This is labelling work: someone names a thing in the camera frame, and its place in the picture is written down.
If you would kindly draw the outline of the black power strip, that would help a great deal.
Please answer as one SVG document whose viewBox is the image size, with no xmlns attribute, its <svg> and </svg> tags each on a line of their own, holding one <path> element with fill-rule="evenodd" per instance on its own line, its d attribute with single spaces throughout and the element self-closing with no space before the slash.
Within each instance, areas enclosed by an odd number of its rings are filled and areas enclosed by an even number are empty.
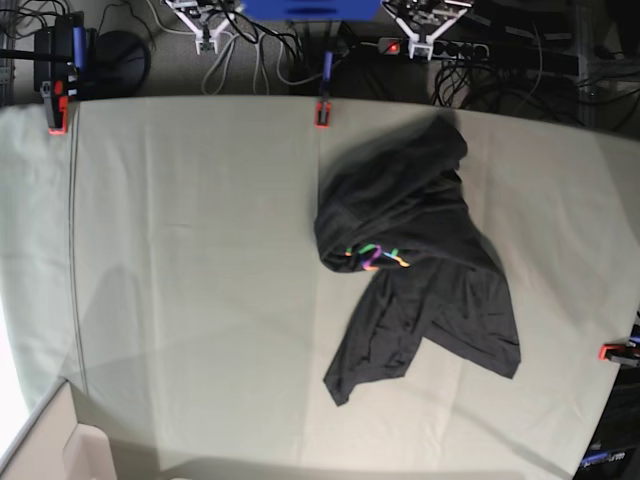
<svg viewBox="0 0 640 480">
<path fill-rule="evenodd" d="M 409 55 L 408 39 L 380 37 L 376 44 L 382 55 Z M 449 40 L 436 40 L 432 60 L 463 60 L 484 62 L 490 58 L 490 47 L 486 44 Z"/>
</svg>

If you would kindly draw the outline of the red black clamp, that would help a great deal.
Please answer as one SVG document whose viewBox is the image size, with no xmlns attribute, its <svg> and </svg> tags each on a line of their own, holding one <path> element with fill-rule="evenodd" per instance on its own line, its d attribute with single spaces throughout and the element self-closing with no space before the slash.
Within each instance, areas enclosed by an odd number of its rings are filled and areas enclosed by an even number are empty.
<svg viewBox="0 0 640 480">
<path fill-rule="evenodd" d="M 320 100 L 316 104 L 314 124 L 318 128 L 328 128 L 331 114 L 331 103 L 328 100 Z"/>
<path fill-rule="evenodd" d="M 40 94 L 43 99 L 48 132 L 50 135 L 64 135 L 68 127 L 69 98 L 63 81 L 44 81 Z"/>
<path fill-rule="evenodd" d="M 639 346 L 635 343 L 604 344 L 599 359 L 630 368 L 639 367 Z"/>
</svg>

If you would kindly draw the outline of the red black clamp middle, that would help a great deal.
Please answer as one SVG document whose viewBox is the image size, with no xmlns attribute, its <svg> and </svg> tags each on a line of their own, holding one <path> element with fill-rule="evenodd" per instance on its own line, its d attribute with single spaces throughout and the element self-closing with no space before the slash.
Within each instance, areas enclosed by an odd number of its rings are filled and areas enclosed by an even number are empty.
<svg viewBox="0 0 640 480">
<path fill-rule="evenodd" d="M 316 104 L 314 124 L 318 128 L 328 128 L 331 114 L 331 103 L 328 100 L 320 100 Z"/>
</svg>

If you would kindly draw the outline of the red black clamp left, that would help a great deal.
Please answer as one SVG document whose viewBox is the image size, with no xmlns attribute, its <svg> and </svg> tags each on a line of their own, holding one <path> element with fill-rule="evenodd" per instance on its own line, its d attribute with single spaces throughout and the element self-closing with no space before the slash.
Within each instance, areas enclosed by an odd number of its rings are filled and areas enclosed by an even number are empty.
<svg viewBox="0 0 640 480">
<path fill-rule="evenodd" d="M 50 135 L 64 135 L 68 127 L 69 98 L 63 81 L 44 81 L 40 94 L 43 99 L 48 132 Z"/>
</svg>

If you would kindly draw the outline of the blue box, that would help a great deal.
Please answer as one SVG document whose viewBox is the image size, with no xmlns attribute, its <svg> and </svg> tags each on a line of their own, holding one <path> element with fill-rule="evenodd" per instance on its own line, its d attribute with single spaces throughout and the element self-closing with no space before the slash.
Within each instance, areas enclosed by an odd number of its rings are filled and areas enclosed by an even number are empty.
<svg viewBox="0 0 640 480">
<path fill-rule="evenodd" d="M 246 12 L 260 20 L 356 20 L 374 18 L 380 0 L 246 0 Z"/>
</svg>

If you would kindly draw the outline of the red black clamp right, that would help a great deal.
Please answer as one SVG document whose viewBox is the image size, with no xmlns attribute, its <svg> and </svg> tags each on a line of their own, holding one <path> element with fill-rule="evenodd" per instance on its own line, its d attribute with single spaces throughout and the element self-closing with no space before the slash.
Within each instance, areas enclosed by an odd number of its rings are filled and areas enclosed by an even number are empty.
<svg viewBox="0 0 640 480">
<path fill-rule="evenodd" d="M 639 346 L 635 343 L 604 344 L 599 359 L 630 368 L 639 367 Z"/>
</svg>

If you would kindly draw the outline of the black round base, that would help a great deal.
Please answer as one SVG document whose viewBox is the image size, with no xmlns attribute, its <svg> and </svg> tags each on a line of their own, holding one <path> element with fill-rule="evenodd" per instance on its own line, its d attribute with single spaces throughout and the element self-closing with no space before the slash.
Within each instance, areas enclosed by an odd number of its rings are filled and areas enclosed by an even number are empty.
<svg viewBox="0 0 640 480">
<path fill-rule="evenodd" d="M 130 97 L 143 86 L 151 66 L 151 53 L 138 35 L 122 30 L 97 37 L 87 98 Z"/>
</svg>

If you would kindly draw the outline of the white box corner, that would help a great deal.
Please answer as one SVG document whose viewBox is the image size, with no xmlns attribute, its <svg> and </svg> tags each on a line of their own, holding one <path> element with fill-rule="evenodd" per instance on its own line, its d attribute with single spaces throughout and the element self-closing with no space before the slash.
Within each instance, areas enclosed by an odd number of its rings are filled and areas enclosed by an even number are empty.
<svg viewBox="0 0 640 480">
<path fill-rule="evenodd" d="M 1 458 L 3 479 L 117 478 L 108 436 L 78 420 L 72 386 L 58 379 Z"/>
</svg>

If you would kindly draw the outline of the black t-shirt with colourful logo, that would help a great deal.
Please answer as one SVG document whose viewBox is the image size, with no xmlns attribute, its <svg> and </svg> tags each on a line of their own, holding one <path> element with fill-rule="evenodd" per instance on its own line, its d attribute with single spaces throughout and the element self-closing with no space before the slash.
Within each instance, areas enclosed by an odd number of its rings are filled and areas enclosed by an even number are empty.
<svg viewBox="0 0 640 480">
<path fill-rule="evenodd" d="M 423 340 L 501 377 L 516 374 L 509 284 L 458 174 L 467 152 L 455 122 L 439 115 L 384 137 L 322 192 L 321 263 L 371 274 L 324 377 L 335 404 L 358 385 L 403 377 Z"/>
</svg>

